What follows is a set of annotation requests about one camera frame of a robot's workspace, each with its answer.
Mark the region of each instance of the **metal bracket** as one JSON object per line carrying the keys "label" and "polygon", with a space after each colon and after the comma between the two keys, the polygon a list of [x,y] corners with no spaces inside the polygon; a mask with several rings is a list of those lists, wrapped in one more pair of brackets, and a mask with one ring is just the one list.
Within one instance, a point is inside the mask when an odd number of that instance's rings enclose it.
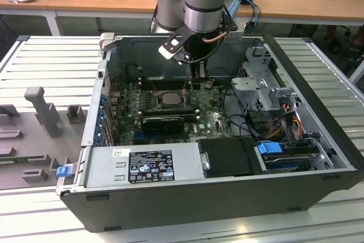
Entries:
{"label": "metal bracket", "polygon": [[114,32],[104,32],[103,34],[101,34],[100,41],[98,42],[98,44],[100,45],[100,50],[107,51],[111,49],[112,47],[115,46],[114,42],[116,40],[119,39],[115,37]]}
{"label": "metal bracket", "polygon": [[159,47],[158,51],[164,58],[170,59],[191,36],[196,34],[196,32],[191,31],[187,26],[180,27],[167,38],[163,45]]}

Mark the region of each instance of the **robotic arm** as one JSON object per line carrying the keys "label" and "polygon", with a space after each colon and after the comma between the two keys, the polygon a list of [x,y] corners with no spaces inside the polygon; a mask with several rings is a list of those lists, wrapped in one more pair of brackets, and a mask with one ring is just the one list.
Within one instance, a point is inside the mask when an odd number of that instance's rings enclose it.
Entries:
{"label": "robotic arm", "polygon": [[158,0],[156,18],[151,29],[172,33],[159,48],[166,58],[191,65],[192,76],[222,44],[241,0]]}

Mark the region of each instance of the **blue tab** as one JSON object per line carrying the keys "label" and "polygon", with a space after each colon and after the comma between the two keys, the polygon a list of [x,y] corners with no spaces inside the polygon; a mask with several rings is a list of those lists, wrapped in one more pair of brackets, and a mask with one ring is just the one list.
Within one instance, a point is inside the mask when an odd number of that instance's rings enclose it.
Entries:
{"label": "blue tab", "polygon": [[282,153],[282,148],[277,142],[263,142],[258,145],[261,154]]}
{"label": "blue tab", "polygon": [[71,172],[72,172],[72,167],[71,166],[60,166],[57,169],[56,176],[58,178],[70,177],[70,176],[72,176]]}

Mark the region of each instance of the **metal frame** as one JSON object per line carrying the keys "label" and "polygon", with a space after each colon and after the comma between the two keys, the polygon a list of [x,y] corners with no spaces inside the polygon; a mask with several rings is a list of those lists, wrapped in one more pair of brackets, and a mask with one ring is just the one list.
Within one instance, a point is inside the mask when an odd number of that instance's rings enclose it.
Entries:
{"label": "metal frame", "polygon": [[[123,11],[72,11],[72,10],[28,10],[28,9],[0,9],[0,14],[11,15],[38,15],[46,18],[52,35],[62,35],[58,28],[56,17],[95,17],[95,18],[152,18],[152,13],[128,13]],[[239,22],[248,22],[250,17],[235,18]],[[330,19],[304,19],[304,18],[275,18],[261,17],[260,22],[288,23],[288,24],[322,24],[322,25],[345,25],[361,26],[364,20],[330,20]]]}

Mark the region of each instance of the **power supply label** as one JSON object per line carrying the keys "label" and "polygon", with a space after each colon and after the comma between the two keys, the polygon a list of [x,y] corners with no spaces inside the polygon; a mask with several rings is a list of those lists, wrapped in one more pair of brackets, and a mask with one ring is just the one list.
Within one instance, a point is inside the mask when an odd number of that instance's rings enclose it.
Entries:
{"label": "power supply label", "polygon": [[129,182],[167,182],[175,180],[172,151],[132,152],[129,154]]}

